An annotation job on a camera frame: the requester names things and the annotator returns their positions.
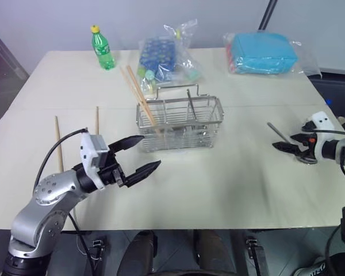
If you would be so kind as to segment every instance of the white table surface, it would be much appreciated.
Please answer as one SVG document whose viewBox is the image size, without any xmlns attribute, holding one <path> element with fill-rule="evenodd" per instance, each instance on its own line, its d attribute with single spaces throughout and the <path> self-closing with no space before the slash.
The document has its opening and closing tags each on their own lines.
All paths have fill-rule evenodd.
<svg viewBox="0 0 345 276">
<path fill-rule="evenodd" d="M 220 98 L 223 106 L 324 104 L 304 74 L 278 76 L 232 75 L 224 48 L 192 49 L 200 62 L 203 94 Z M 116 52 L 118 67 L 130 64 L 136 72 L 138 51 Z M 119 68 L 103 70 L 94 52 L 48 52 L 10 108 L 134 108 L 136 100 Z"/>
<path fill-rule="evenodd" d="M 213 148 L 117 154 L 128 175 L 147 162 L 160 167 L 132 188 L 108 186 L 76 207 L 81 229 L 288 228 L 339 223 L 345 178 L 333 161 L 310 166 L 271 145 L 297 133 L 304 117 L 323 106 L 225 108 Z M 94 109 L 9 110 L 0 121 L 0 228 L 9 229 L 31 198 L 40 163 L 55 142 L 54 115 L 61 134 L 94 129 Z M 100 133 L 112 143 L 137 132 L 135 109 L 99 111 Z M 80 162 L 80 137 L 63 144 L 65 169 Z M 56 154 L 44 176 L 58 171 Z M 67 224 L 65 229 L 72 229 Z"/>
<path fill-rule="evenodd" d="M 195 49 L 202 93 L 220 98 L 225 118 L 213 148 L 117 154 L 126 175 L 148 162 L 160 167 L 132 188 L 109 186 L 76 207 L 81 229 L 288 228 L 339 224 L 345 179 L 333 161 L 304 165 L 271 145 L 298 133 L 324 110 L 342 129 L 310 81 L 288 76 L 229 75 L 223 49 Z M 137 51 L 116 53 L 119 66 L 137 65 Z M 175 95 L 165 93 L 163 97 Z M 93 52 L 49 52 L 0 120 L 0 228 L 9 229 L 31 198 L 45 154 L 61 135 L 94 131 L 107 143 L 137 134 L 136 101 L 119 68 L 102 70 Z M 63 144 L 65 169 L 81 160 L 80 137 Z M 58 171 L 56 154 L 43 176 Z M 65 229 L 72 229 L 67 222 Z"/>
</svg>

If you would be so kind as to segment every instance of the black cable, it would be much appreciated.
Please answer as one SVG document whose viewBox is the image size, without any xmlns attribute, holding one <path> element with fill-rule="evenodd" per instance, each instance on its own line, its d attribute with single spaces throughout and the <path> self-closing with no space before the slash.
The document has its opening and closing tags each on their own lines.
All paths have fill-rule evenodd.
<svg viewBox="0 0 345 276">
<path fill-rule="evenodd" d="M 329 271 L 331 272 L 332 276 L 338 276 L 338 274 L 336 273 L 336 270 L 333 267 L 334 265 L 332 264 L 331 259 L 329 258 L 329 247 L 331 245 L 331 241 L 334 238 L 335 233 L 339 230 L 340 226 L 341 225 L 337 226 L 335 228 L 335 230 L 333 230 L 333 232 L 331 233 L 330 237 L 327 240 L 327 244 L 326 244 L 326 248 L 325 248 L 325 252 L 324 252 L 324 255 L 326 258 L 326 263 L 327 263 L 327 266 L 328 266 Z"/>
<path fill-rule="evenodd" d="M 54 151 L 62 142 L 64 142 L 65 140 L 67 140 L 67 139 L 70 138 L 71 136 L 74 136 L 74 135 L 77 135 L 77 134 L 83 133 L 83 132 L 88 132 L 88 130 L 85 129 L 85 128 L 82 128 L 82 129 L 78 129 L 77 131 L 71 132 L 71 133 L 65 135 L 64 137 L 62 137 L 59 141 L 57 141 L 57 142 L 55 143 L 55 145 L 52 146 L 52 148 L 49 150 L 49 152 L 46 154 L 44 160 L 42 161 L 42 164 L 41 164 L 40 169 L 39 169 L 39 171 L 38 171 L 38 173 L 37 173 L 37 176 L 36 176 L 36 180 L 34 181 L 33 191 L 35 190 L 35 188 L 36 188 L 37 185 L 39 184 L 41 174 L 42 174 L 42 172 L 43 172 L 43 170 L 44 170 L 44 168 L 45 168 L 45 165 L 46 165 L 48 159 L 50 158 L 51 154 L 53 153 L 53 151 Z M 71 215 L 71 214 L 68 214 L 68 217 L 69 217 L 69 219 L 71 220 L 71 222 L 72 222 L 72 224 L 73 224 L 73 226 L 74 226 L 75 232 L 76 232 L 76 234 L 79 236 L 79 238 L 80 238 L 80 240 L 81 240 L 80 242 L 82 243 L 82 246 L 83 246 L 83 248 L 84 248 L 84 250 L 85 250 L 85 252 L 86 252 L 88 261 L 89 261 L 90 266 L 91 266 L 92 276 L 95 276 L 94 264 L 93 264 L 93 261 L 92 261 L 92 258 L 91 258 L 91 253 L 90 253 L 90 251 L 89 251 L 89 249 L 88 249 L 88 247 L 87 247 L 87 245 L 86 245 L 86 242 L 85 242 L 85 240 L 84 240 L 84 238 L 83 238 L 83 236 L 82 236 L 82 233 L 81 233 L 81 231 L 79 230 L 79 227 L 77 226 L 77 224 L 76 224 L 74 218 L 72 217 L 72 215 Z"/>
<path fill-rule="evenodd" d="M 95 270 L 94 270 L 94 264 L 93 264 L 93 261 L 92 261 L 91 253 L 90 253 L 89 249 L 87 248 L 87 245 L 86 245 L 86 242 L 85 242 L 85 240 L 84 240 L 84 238 L 82 236 L 82 233 L 79 230 L 79 228 L 78 228 L 74 218 L 72 217 L 72 215 L 68 214 L 68 217 L 71 220 L 71 222 L 73 223 L 73 226 L 75 228 L 75 232 L 78 235 L 79 239 L 81 240 L 80 242 L 82 243 L 82 246 L 83 246 L 83 248 L 84 248 L 84 250 L 86 252 L 87 259 L 88 259 L 88 261 L 90 263 L 90 266 L 91 266 L 92 276 L 95 276 L 96 274 L 95 274 Z"/>
<path fill-rule="evenodd" d="M 67 140 L 69 137 L 71 136 L 74 136 L 76 134 L 79 134 L 79 133 L 83 133 L 83 132 L 88 132 L 87 129 L 85 128 L 82 128 L 82 129 L 78 129 L 77 131 L 74 131 L 72 133 L 69 133 L 68 135 L 65 135 L 64 137 L 62 137 L 59 141 L 57 141 L 55 143 L 55 145 L 52 146 L 52 148 L 49 150 L 49 152 L 46 154 L 45 156 L 45 159 L 42 161 L 42 164 L 41 164 L 41 167 L 37 173 L 37 176 L 36 176 L 36 180 L 34 181 L 34 186 L 33 186 L 33 191 L 35 190 L 35 188 L 37 187 L 37 185 L 39 184 L 40 182 L 40 177 L 41 177 L 41 174 L 44 170 L 44 167 L 48 161 L 48 159 L 50 158 L 51 156 L 51 153 L 53 153 L 53 151 L 62 143 L 64 142 L 65 140 Z"/>
<path fill-rule="evenodd" d="M 318 132 L 318 133 L 334 133 L 334 134 L 341 134 L 345 135 L 345 131 L 330 131 L 330 130 L 325 130 L 325 129 L 301 129 L 304 132 Z"/>
<path fill-rule="evenodd" d="M 345 147 L 342 147 L 341 152 L 340 152 L 340 169 L 343 172 L 343 174 L 345 175 L 344 164 L 345 164 Z"/>
</svg>

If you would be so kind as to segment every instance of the green plastic bottle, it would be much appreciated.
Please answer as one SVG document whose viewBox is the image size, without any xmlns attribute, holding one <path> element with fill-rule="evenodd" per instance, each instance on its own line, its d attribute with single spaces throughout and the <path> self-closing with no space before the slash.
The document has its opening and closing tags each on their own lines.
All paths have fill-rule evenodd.
<svg viewBox="0 0 345 276">
<path fill-rule="evenodd" d="M 115 60 L 110 53 L 108 40 L 99 32 L 99 26 L 93 25 L 91 31 L 93 33 L 92 46 L 97 55 L 99 65 L 106 70 L 114 68 Z"/>
</svg>

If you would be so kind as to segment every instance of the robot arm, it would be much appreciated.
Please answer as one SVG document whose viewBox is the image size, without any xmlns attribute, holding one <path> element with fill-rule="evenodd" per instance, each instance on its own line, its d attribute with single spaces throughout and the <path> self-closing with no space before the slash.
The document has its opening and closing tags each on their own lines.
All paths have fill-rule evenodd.
<svg viewBox="0 0 345 276">
<path fill-rule="evenodd" d="M 116 152 L 133 147 L 143 138 L 131 136 L 107 147 L 101 135 L 83 133 L 82 163 L 42 179 L 32 199 L 15 217 L 2 275 L 45 275 L 66 218 L 78 202 L 108 184 L 131 187 L 148 177 L 160 161 L 126 177 L 115 158 Z"/>
<path fill-rule="evenodd" d="M 324 112 L 312 115 L 302 127 L 302 130 L 308 133 L 299 133 L 291 136 L 291 138 L 308 147 L 305 151 L 301 151 L 296 144 L 288 142 L 277 142 L 273 146 L 282 152 L 295 155 L 303 163 L 315 164 L 321 160 L 331 159 L 344 169 L 345 139 L 336 140 L 333 133 L 327 132 L 334 131 L 335 128 Z M 342 213 L 341 233 L 345 243 L 345 207 Z"/>
</svg>

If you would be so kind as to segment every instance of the clear plastic packaging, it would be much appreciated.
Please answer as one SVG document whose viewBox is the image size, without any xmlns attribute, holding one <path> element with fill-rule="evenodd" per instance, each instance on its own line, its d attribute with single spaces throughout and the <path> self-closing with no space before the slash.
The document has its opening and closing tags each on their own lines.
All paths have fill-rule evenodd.
<svg viewBox="0 0 345 276">
<path fill-rule="evenodd" d="M 194 83 L 201 77 L 200 65 L 187 51 L 197 20 L 177 28 L 167 25 L 164 28 L 167 36 L 152 37 L 140 43 L 137 74 L 145 95 L 153 94 L 158 86 Z"/>
<path fill-rule="evenodd" d="M 316 59 L 299 42 L 269 32 L 227 33 L 228 71 L 237 74 L 321 75 Z"/>
</svg>

